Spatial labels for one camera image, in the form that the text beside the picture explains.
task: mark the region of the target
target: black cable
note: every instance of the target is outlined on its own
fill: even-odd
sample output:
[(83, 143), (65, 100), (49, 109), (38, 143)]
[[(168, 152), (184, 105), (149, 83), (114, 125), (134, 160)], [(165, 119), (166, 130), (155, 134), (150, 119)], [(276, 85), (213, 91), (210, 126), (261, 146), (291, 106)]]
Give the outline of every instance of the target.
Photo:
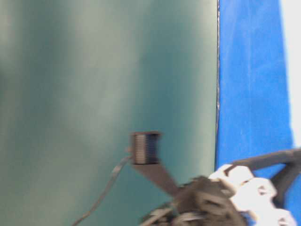
[(72, 226), (76, 226), (78, 225), (81, 221), (83, 221), (84, 219), (86, 219), (87, 217), (89, 217), (99, 206), (99, 204), (101, 203), (101, 201), (104, 199), (104, 197), (107, 195), (107, 193), (111, 190), (112, 186), (114, 185), (120, 171), (122, 170), (122, 168), (125, 166), (125, 164), (127, 163), (127, 161), (131, 158), (131, 156), (125, 157), (123, 158), (120, 163), (114, 167), (112, 173), (111, 173), (111, 178), (109, 180), (109, 182), (107, 183), (107, 186), (105, 187), (104, 191), (100, 194), (98, 200), (94, 203), (94, 205), (91, 207), (91, 209), (85, 213), (81, 218), (79, 218), (77, 221), (75, 221)]

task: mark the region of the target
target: green panel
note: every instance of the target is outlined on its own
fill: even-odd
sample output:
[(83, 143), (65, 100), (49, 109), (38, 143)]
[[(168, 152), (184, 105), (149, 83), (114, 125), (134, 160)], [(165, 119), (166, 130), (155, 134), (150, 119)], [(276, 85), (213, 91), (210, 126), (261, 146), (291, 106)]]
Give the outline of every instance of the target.
[[(214, 0), (0, 0), (0, 222), (65, 226), (129, 133), (160, 130), (179, 183), (214, 170)], [(133, 226), (168, 200), (126, 166), (80, 225)]]

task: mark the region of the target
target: blue cloth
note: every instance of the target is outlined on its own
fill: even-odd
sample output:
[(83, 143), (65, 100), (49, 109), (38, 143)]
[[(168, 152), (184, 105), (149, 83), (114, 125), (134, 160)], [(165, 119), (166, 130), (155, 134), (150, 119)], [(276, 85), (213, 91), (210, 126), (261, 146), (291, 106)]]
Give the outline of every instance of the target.
[[(216, 167), (293, 147), (277, 1), (220, 0), (220, 118)], [(260, 170), (269, 178), (281, 166)], [(287, 208), (301, 224), (300, 179)]]

